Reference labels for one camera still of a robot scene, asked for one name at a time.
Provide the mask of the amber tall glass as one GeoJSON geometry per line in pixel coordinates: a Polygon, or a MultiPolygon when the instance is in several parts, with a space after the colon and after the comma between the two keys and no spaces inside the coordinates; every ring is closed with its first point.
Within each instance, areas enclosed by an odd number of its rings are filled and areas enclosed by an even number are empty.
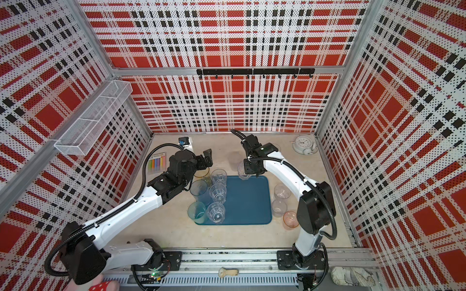
{"type": "Polygon", "coordinates": [[[205,170],[198,170],[195,172],[194,178],[201,179],[206,181],[208,184],[212,183],[211,181],[211,171],[210,168],[206,168],[205,170]]]}

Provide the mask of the pink tinted glass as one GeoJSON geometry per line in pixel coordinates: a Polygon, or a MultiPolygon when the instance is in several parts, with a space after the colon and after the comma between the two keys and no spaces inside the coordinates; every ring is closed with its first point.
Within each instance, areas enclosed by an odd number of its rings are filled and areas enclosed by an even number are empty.
{"type": "Polygon", "coordinates": [[[297,219],[297,213],[295,211],[287,211],[284,213],[283,217],[283,227],[286,230],[292,230],[299,226],[297,219]]]}

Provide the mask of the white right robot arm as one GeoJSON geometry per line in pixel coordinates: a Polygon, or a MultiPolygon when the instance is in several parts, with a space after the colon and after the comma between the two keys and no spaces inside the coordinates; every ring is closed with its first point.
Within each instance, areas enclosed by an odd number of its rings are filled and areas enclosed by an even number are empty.
{"type": "Polygon", "coordinates": [[[279,269],[310,269],[317,264],[318,258],[327,263],[328,256],[322,239],[337,238],[336,208],[331,186],[305,176],[284,158],[275,145],[261,144],[255,135],[245,135],[235,129],[231,132],[240,138],[245,150],[245,173],[256,176],[266,172],[274,174],[298,201],[296,217],[300,233],[292,245],[292,251],[287,253],[288,257],[284,252],[277,254],[279,269]]]}

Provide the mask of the teal plastic tray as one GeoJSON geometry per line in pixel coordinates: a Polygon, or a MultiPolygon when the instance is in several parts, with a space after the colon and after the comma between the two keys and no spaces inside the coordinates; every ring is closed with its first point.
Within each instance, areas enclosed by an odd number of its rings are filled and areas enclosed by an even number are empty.
{"type": "Polygon", "coordinates": [[[271,198],[268,179],[260,176],[241,180],[239,177],[228,176],[227,196],[223,204],[226,217],[222,224],[214,224],[209,218],[201,226],[209,225],[265,225],[272,220],[271,198]]]}

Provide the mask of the clear glass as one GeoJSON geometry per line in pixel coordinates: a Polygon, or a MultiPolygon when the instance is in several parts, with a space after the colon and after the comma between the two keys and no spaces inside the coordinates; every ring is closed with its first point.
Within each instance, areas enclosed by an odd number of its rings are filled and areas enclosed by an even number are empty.
{"type": "Polygon", "coordinates": [[[245,172],[245,165],[244,165],[244,162],[241,161],[239,162],[238,166],[237,166],[237,173],[238,173],[238,177],[241,179],[241,180],[248,180],[251,178],[251,175],[247,174],[245,172]]]}
{"type": "Polygon", "coordinates": [[[288,205],[285,200],[275,199],[271,203],[271,210],[274,217],[282,217],[288,211],[288,205]]]}
{"type": "Polygon", "coordinates": [[[226,209],[220,202],[213,202],[207,208],[209,220],[214,224],[222,224],[226,217],[226,209]]]}
{"type": "Polygon", "coordinates": [[[274,188],[274,197],[277,200],[287,200],[291,194],[291,191],[284,184],[278,184],[274,188]]]}
{"type": "Polygon", "coordinates": [[[213,202],[224,204],[226,202],[227,188],[223,183],[215,183],[209,189],[213,202]]]}

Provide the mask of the blue grey frosted cup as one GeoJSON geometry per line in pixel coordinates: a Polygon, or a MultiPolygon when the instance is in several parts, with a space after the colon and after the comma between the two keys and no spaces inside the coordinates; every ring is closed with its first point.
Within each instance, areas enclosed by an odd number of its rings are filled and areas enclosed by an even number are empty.
{"type": "Polygon", "coordinates": [[[204,180],[196,180],[192,183],[190,193],[197,202],[202,202],[204,205],[211,203],[208,184],[204,180]]]}

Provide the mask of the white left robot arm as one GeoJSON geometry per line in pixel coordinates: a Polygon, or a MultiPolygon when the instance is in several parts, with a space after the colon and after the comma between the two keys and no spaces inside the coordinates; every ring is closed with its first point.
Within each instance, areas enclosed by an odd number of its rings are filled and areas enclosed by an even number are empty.
{"type": "Polygon", "coordinates": [[[72,222],[61,233],[61,242],[46,258],[44,270],[51,276],[67,276],[77,285],[90,284],[104,271],[127,265],[144,265],[161,259],[163,250],[154,240],[109,247],[109,242],[143,215],[157,209],[192,185],[194,174],[213,165],[212,150],[195,155],[187,147],[169,159],[167,171],[147,181],[136,195],[109,212],[80,225],[72,222]]]}

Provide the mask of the mint green frosted cup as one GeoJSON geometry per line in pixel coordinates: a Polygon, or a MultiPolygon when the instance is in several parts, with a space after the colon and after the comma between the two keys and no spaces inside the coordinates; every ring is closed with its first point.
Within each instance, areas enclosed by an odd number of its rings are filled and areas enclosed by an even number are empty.
{"type": "Polygon", "coordinates": [[[199,201],[193,202],[188,207],[187,213],[188,217],[196,224],[204,224],[208,219],[206,214],[206,206],[204,203],[199,201]]]}

